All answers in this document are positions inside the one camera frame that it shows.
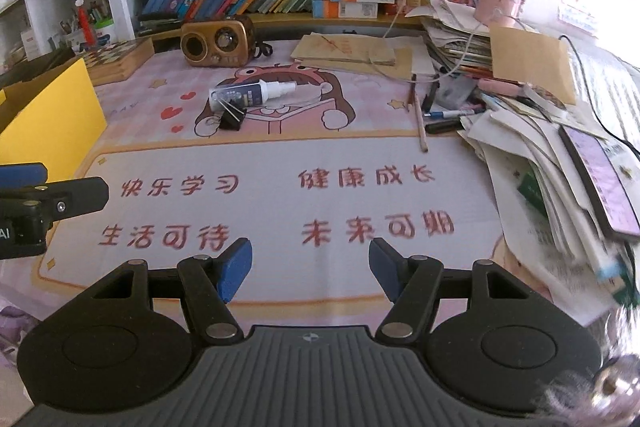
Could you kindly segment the black binder clip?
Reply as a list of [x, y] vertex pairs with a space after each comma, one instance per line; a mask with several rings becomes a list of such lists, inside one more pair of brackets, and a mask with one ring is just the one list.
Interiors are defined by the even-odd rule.
[[246, 117], [247, 110], [233, 101], [222, 103], [222, 114], [219, 119], [219, 129], [239, 131]]

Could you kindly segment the white spray bottle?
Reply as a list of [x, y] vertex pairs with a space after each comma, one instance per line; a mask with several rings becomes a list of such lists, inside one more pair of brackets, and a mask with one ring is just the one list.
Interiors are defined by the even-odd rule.
[[234, 103], [241, 108], [262, 106], [270, 100], [282, 98], [296, 90], [295, 81], [265, 81], [259, 79], [253, 82], [228, 84], [210, 89], [208, 104], [213, 110], [223, 109]]

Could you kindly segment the yellow cardboard box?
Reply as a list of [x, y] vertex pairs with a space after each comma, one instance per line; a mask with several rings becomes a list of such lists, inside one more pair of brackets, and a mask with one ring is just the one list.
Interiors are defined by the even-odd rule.
[[1, 162], [40, 162], [50, 181], [73, 178], [106, 129], [84, 60], [4, 89]]

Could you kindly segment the checkered wooden chess box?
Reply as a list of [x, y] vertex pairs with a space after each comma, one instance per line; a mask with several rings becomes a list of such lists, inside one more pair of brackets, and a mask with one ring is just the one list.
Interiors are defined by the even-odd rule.
[[118, 42], [81, 55], [94, 87], [127, 80], [154, 55], [151, 38]]

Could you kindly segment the printed desk mat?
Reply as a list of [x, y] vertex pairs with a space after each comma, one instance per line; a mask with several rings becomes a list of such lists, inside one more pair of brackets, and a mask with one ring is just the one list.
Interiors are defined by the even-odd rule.
[[[296, 90], [219, 129], [210, 89], [265, 81]], [[107, 126], [82, 173], [110, 188], [103, 210], [61, 222], [37, 269], [62, 293], [129, 259], [171, 268], [254, 248], [244, 303], [367, 300], [380, 291], [368, 245], [449, 268], [489, 258], [516, 274], [489, 172], [457, 135], [420, 149], [400, 82], [298, 64], [229, 72], [171, 69], [100, 91]]]

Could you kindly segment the red toy bottle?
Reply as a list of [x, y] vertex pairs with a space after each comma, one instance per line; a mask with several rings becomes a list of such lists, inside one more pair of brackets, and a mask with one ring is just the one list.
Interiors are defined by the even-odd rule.
[[90, 24], [90, 20], [85, 9], [84, 0], [75, 0], [75, 6], [77, 9], [77, 18], [80, 28], [84, 33], [85, 42], [88, 49], [96, 46], [96, 36], [94, 35], [93, 28]]

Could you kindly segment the pink checkered tablecloth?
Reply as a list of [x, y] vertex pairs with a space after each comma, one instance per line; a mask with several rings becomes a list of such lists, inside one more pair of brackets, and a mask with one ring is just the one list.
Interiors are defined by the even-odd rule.
[[404, 84], [293, 50], [240, 69], [168, 52], [102, 87], [76, 61], [9, 89], [2, 158], [52, 181], [99, 176], [110, 198], [57, 223], [45, 254], [3, 261], [2, 296], [44, 319], [122, 262], [172, 268], [244, 236], [244, 324], [372, 323], [386, 304], [367, 251], [383, 237], [448, 268], [498, 261], [582, 324], [617, 305], [620, 248], [555, 124], [496, 108], [421, 140]]

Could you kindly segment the wooden pencil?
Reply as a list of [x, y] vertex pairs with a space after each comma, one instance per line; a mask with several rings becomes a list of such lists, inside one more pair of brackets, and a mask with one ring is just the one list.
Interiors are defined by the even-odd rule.
[[423, 153], [428, 152], [428, 144], [426, 139], [426, 132], [424, 129], [423, 113], [421, 109], [421, 102], [418, 94], [416, 93], [416, 76], [411, 77], [408, 105], [412, 109], [414, 119], [416, 120], [416, 129], [418, 129], [418, 137], [420, 142], [420, 149]]

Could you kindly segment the messy paper stack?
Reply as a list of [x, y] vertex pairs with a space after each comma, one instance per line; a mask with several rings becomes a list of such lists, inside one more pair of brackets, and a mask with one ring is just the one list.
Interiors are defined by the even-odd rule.
[[486, 108], [456, 113], [460, 135], [487, 165], [504, 241], [521, 266], [552, 299], [572, 310], [639, 302], [639, 239], [607, 239], [585, 185], [559, 130], [596, 136], [623, 182], [639, 219], [639, 161], [575, 106], [538, 88], [524, 90], [527, 103], [485, 95]]

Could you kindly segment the purple tablet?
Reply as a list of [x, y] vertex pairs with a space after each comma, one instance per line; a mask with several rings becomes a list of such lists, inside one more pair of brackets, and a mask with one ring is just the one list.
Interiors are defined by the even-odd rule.
[[600, 140], [565, 126], [559, 135], [585, 185], [603, 235], [614, 241], [638, 239], [639, 219]]

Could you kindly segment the brown retro radio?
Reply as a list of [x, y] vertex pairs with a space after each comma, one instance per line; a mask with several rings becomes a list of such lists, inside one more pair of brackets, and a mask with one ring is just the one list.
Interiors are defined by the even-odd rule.
[[244, 15], [184, 24], [180, 49], [194, 67], [243, 66], [256, 53], [254, 24]]

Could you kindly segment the kraft paper sheets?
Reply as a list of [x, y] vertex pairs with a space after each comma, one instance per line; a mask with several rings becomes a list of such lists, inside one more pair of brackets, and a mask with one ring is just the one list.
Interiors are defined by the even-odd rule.
[[303, 36], [291, 53], [294, 61], [329, 69], [411, 80], [412, 49], [395, 48], [388, 39], [358, 35]]

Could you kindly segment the brown paper envelope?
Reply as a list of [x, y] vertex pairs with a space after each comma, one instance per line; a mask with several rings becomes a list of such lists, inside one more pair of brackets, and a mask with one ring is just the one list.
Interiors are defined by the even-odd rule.
[[489, 27], [492, 75], [547, 90], [563, 104], [574, 105], [576, 93], [568, 46], [535, 31]]

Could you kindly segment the orange white box lower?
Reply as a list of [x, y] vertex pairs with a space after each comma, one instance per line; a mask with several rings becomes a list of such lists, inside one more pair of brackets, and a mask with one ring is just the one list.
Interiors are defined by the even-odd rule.
[[314, 0], [312, 2], [311, 13], [313, 18], [375, 20], [378, 17], [378, 4]]

